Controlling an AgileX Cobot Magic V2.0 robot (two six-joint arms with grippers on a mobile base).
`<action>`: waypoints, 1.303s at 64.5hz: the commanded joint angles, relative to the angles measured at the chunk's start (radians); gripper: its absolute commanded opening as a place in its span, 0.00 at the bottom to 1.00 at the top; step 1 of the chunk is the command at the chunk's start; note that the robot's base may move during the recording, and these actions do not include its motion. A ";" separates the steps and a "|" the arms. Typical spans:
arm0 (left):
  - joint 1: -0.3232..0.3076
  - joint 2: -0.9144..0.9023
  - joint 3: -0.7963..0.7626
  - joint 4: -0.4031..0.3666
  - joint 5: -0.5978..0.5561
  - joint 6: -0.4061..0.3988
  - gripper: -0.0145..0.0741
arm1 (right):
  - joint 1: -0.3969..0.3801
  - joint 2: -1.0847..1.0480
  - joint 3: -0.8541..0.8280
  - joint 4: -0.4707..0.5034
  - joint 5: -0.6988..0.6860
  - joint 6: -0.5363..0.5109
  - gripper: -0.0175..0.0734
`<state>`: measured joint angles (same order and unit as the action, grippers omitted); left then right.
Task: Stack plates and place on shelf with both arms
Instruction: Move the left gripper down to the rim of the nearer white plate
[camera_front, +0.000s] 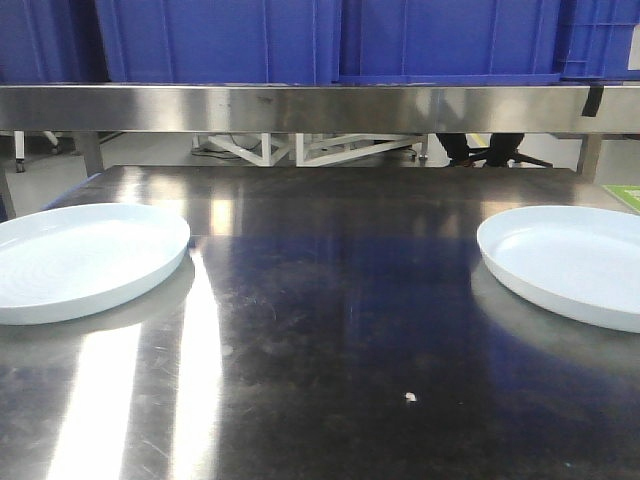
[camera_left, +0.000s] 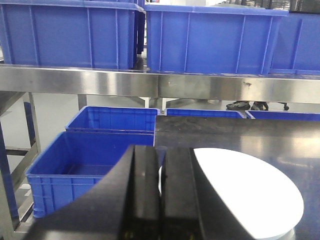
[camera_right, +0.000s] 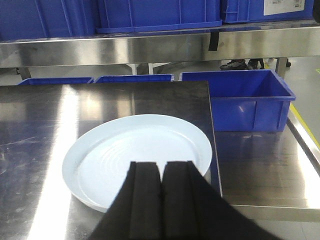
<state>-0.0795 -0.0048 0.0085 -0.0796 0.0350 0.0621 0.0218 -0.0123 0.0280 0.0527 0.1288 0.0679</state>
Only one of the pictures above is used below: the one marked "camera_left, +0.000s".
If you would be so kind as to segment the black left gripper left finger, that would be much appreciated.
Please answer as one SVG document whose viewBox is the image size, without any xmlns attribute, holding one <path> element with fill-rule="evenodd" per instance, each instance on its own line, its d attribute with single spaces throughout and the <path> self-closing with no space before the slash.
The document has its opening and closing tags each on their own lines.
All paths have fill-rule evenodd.
<svg viewBox="0 0 320 240">
<path fill-rule="evenodd" d="M 156 240 L 160 199 L 158 156 L 130 145 L 90 190 L 37 220 L 26 240 Z"/>
</svg>

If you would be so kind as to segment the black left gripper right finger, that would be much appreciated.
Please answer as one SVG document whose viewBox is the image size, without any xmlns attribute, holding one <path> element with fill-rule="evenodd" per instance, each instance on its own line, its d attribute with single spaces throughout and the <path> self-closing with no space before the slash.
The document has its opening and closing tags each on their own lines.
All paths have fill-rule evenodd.
<svg viewBox="0 0 320 240">
<path fill-rule="evenodd" d="M 161 170 L 161 239 L 251 240 L 211 187 L 192 148 L 168 148 Z"/>
</svg>

